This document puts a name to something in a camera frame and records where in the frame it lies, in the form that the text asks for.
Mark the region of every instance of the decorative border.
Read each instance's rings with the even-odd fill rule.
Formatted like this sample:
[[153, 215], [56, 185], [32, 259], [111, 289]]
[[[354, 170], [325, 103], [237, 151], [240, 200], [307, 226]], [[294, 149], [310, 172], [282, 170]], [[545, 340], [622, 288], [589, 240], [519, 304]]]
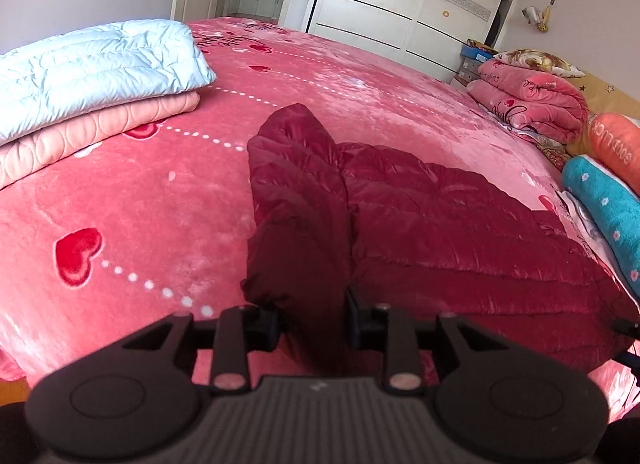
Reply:
[[483, 21], [488, 22], [489, 17], [491, 16], [491, 10], [488, 10], [484, 6], [473, 2], [472, 0], [446, 0], [447, 2], [451, 2], [455, 4], [459, 8], [462, 8], [465, 11], [468, 11], [472, 15], [475, 15], [478, 18], [481, 18]]

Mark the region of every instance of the dark red down jacket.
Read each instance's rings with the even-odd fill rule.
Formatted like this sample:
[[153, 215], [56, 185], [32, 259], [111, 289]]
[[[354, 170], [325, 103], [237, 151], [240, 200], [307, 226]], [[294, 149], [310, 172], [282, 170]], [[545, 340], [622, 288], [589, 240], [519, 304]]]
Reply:
[[310, 370], [366, 371], [344, 341], [348, 286], [415, 319], [463, 314], [584, 372], [630, 345], [610, 328], [634, 310], [624, 291], [556, 215], [482, 175], [337, 145], [301, 104], [273, 114], [248, 152], [257, 230], [243, 290], [287, 315], [289, 351]]

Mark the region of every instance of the yellow headboard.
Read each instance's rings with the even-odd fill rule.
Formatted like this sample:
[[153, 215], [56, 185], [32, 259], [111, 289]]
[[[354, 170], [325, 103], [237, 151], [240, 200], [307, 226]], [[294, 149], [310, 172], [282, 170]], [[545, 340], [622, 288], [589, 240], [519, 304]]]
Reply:
[[[567, 78], [566, 80], [578, 88], [587, 100], [589, 114], [591, 117], [596, 114], [613, 112], [624, 114], [630, 118], [640, 118], [640, 102], [631, 98], [620, 89], [604, 82], [597, 76], [585, 72], [583, 78]], [[573, 143], [566, 146], [566, 151], [571, 155], [587, 154], [595, 157], [589, 143], [589, 126], [587, 125], [582, 134]]]

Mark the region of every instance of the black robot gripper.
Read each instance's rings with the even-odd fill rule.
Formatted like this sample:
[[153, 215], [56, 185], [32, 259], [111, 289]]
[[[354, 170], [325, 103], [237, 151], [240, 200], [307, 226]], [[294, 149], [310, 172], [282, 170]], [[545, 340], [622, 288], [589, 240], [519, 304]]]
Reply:
[[[33, 462], [591, 462], [608, 408], [583, 374], [460, 316], [413, 321], [352, 293], [346, 308], [351, 347], [383, 353], [377, 378], [252, 388], [247, 354], [276, 348], [277, 310], [168, 316], [38, 384], [25, 408], [42, 448]], [[191, 381], [203, 349], [208, 386]], [[438, 386], [424, 385], [420, 351]]]

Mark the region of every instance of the kitchen cabinet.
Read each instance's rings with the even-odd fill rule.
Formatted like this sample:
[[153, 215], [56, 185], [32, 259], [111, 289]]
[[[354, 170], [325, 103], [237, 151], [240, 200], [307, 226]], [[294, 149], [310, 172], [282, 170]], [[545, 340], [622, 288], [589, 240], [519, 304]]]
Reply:
[[231, 0], [227, 14], [238, 13], [263, 19], [277, 19], [280, 17], [283, 2], [284, 0]]
[[238, 13], [242, 13], [244, 15], [255, 15], [257, 8], [258, 0], [240, 0]]
[[277, 17], [280, 14], [280, 12], [276, 14], [278, 4], [282, 4], [282, 0], [258, 0], [258, 7], [256, 8], [255, 14], [259, 17]]
[[235, 15], [239, 12], [240, 9], [240, 0], [230, 0], [229, 1], [229, 9], [226, 12], [227, 15]]

